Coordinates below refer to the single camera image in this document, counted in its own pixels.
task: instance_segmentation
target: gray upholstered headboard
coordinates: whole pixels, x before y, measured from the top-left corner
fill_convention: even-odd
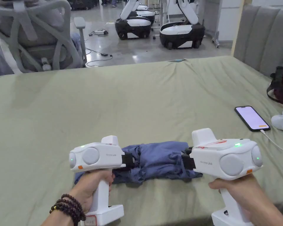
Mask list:
[[[267,76],[283,66],[283,9],[245,5],[234,57]]]

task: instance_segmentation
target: chair armrest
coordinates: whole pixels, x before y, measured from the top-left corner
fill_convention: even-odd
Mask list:
[[[75,27],[80,31],[80,40],[81,40],[81,49],[83,54],[83,64],[87,62],[86,47],[85,47],[85,38],[83,34],[83,29],[86,27],[86,23],[83,17],[74,18]]]
[[[75,17],[74,23],[77,29],[84,29],[86,27],[86,23],[83,17]]]

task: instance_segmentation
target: bed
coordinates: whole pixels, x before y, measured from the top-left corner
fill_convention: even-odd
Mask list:
[[[74,147],[107,135],[118,136],[121,147],[169,140],[192,145],[191,132],[206,127],[217,138],[258,143],[264,168],[255,176],[283,212],[283,154],[234,112],[251,105],[271,124],[283,105],[266,96],[269,77],[244,63],[245,55],[236,57],[1,77],[0,225],[44,221],[73,186],[68,153]],[[267,134],[283,147],[283,131]],[[224,203],[207,186],[211,180],[115,185],[109,202],[123,204],[125,216],[112,225],[212,225],[211,213]]]

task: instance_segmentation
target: black bag strap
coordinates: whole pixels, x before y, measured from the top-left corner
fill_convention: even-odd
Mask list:
[[[270,83],[270,86],[267,88],[266,94],[267,94],[267,96],[268,96],[271,100],[283,104],[283,101],[278,100],[278,99],[276,99],[276,98],[273,98],[273,97],[271,97],[271,96],[268,94],[271,90],[274,90],[274,89],[281,89],[281,88],[283,87],[283,84],[282,84],[282,80],[283,80],[283,67],[277,67],[276,73],[272,73],[272,74],[270,75],[270,77],[272,78],[272,82]]]

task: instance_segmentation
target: smartphone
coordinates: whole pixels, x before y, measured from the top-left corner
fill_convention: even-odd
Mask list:
[[[270,130],[270,126],[252,106],[237,107],[235,108],[235,112],[237,112],[239,117],[251,131],[257,132],[260,130]]]

